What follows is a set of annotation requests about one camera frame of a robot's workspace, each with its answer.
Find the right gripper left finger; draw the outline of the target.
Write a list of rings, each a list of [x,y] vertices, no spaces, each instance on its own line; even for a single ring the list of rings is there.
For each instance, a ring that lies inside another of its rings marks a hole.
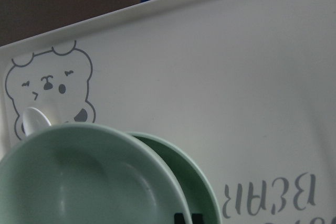
[[[174,214],[174,224],[186,224],[183,213]]]

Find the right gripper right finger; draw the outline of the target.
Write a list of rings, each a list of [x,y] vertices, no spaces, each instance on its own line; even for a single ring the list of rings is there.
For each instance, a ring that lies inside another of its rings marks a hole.
[[[204,224],[203,214],[201,213],[192,213],[192,223],[193,224]]]

